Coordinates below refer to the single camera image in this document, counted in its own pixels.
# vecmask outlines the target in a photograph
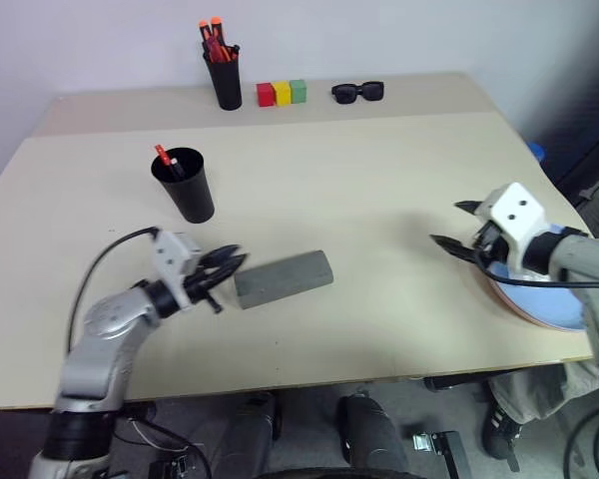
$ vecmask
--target beige tabletop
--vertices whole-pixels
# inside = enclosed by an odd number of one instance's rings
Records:
[[[386,80],[381,102],[235,112],[210,88],[57,100],[0,177],[0,407],[49,405],[77,285],[109,242],[157,225],[204,249],[238,242],[246,267],[323,249],[334,283],[240,310],[206,304],[142,347],[130,398],[422,376],[572,360],[585,334],[520,319],[429,234],[468,240],[454,208],[517,181],[553,223],[585,228],[490,101],[458,74]],[[152,178],[153,146],[200,150],[216,205],[186,223]],[[85,298],[155,278],[147,239],[108,256]]]

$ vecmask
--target black cup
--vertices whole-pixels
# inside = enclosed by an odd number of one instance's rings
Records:
[[[230,51],[239,51],[239,47],[230,47]],[[213,88],[216,89],[218,103],[223,110],[236,110],[242,105],[242,90],[240,88],[239,57],[227,63],[211,63],[208,54],[204,61],[211,74]]]
[[[167,154],[178,160],[184,170],[183,178],[176,178],[160,157],[153,160],[151,173],[171,196],[187,222],[205,222],[213,216],[215,207],[204,174],[204,157],[192,148],[171,148]]]

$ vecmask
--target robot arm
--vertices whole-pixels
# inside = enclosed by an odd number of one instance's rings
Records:
[[[43,450],[30,479],[105,479],[118,410],[123,406],[133,361],[142,343],[175,312],[206,300],[222,307],[209,290],[229,278],[246,259],[236,245],[205,255],[181,234],[159,232],[154,241],[157,281],[96,303],[86,314],[84,334],[62,369]]]
[[[599,239],[570,228],[551,233],[541,205],[516,183],[494,191],[483,202],[455,205],[484,223],[473,249],[448,237],[432,236],[433,240],[450,254],[476,262],[486,273],[485,263],[499,260],[507,263],[513,278],[530,270],[548,274],[553,281],[523,285],[570,287],[584,305],[584,324],[599,366]]]

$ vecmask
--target black shoe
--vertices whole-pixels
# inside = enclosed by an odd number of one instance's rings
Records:
[[[483,425],[481,435],[483,448],[490,457],[508,461],[512,472],[519,472],[514,447],[521,433],[521,427],[522,425],[513,421],[499,404],[495,404]]]

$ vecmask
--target gray foam block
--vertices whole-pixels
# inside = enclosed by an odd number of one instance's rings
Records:
[[[235,275],[242,309],[259,306],[332,283],[332,270],[322,250],[305,252]]]

